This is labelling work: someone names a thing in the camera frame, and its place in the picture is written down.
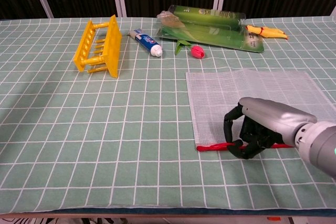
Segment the green tablecloth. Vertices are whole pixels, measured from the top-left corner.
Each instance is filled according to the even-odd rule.
[[[332,17],[253,19],[289,40],[254,54],[203,46],[206,57],[162,58],[126,37],[151,18],[118,18],[118,79],[72,62],[88,19],[0,22],[0,213],[77,207],[336,208],[335,181],[295,149],[242,161],[195,150],[185,73],[304,70],[336,103]],[[106,22],[108,18],[94,18]]]

